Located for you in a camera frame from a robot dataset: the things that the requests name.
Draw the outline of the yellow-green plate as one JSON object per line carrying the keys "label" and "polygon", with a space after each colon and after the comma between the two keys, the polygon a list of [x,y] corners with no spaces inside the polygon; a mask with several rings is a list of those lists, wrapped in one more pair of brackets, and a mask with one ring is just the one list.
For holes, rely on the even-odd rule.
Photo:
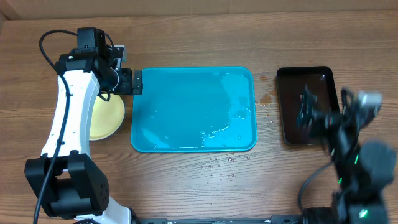
{"label": "yellow-green plate", "polygon": [[97,141],[115,133],[124,120],[125,106],[119,95],[109,101],[96,97],[91,117],[90,141]]}

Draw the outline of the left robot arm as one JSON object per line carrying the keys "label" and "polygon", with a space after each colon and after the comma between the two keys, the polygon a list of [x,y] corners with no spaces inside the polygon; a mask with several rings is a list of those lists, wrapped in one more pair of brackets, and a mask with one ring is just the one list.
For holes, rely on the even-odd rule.
{"label": "left robot arm", "polygon": [[58,99],[49,137],[24,168],[37,197],[34,212],[75,223],[138,223],[133,209],[111,197],[107,177],[91,159],[89,138],[95,100],[140,95],[142,73],[122,67],[124,46],[103,30],[83,27],[75,36],[77,46],[52,63]]}

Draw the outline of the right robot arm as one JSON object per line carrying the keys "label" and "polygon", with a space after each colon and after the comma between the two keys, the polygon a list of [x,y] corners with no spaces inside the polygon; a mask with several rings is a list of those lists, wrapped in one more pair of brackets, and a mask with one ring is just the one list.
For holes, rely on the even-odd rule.
{"label": "right robot arm", "polygon": [[317,96],[305,88],[297,124],[308,127],[310,136],[326,140],[339,189],[330,207],[300,207],[299,223],[388,223],[382,191],[394,181],[397,154],[382,141],[358,142],[360,130],[378,114],[382,95],[341,90],[343,110],[324,113]]}

